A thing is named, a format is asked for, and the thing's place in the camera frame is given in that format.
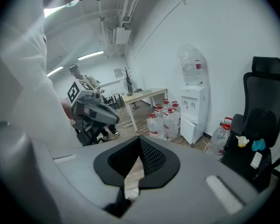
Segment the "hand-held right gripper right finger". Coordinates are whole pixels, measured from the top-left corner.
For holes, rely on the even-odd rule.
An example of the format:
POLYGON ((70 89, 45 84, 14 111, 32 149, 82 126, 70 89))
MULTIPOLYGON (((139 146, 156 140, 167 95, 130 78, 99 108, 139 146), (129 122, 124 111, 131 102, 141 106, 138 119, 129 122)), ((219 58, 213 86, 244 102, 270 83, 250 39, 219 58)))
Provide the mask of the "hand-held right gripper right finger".
POLYGON ((161 142, 160 139, 139 137, 139 158, 144 170, 139 188, 163 188, 180 169, 178 156, 161 142))

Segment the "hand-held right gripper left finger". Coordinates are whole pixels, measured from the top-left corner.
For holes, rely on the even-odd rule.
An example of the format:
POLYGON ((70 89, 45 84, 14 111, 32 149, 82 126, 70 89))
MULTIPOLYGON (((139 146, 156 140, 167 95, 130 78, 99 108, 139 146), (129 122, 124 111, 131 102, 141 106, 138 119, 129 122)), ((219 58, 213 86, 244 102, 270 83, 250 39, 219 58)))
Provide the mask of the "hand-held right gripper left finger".
POLYGON ((105 211, 116 217, 127 211, 125 178, 137 161, 139 150, 139 136, 134 136, 100 153, 94 160, 94 170, 102 182, 119 189, 115 201, 104 207, 105 211))

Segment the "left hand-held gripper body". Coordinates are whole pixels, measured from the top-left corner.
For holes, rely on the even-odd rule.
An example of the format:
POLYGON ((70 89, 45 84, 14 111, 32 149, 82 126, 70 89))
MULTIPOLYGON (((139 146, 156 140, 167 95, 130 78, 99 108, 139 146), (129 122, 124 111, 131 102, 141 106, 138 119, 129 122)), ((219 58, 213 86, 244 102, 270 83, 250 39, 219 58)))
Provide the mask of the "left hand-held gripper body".
POLYGON ((72 126, 79 131, 77 138, 83 146, 98 144, 97 137, 107 125, 119 122, 119 116, 102 103, 100 92, 91 88, 84 80, 75 79, 67 92, 71 106, 71 115, 75 118, 72 126))

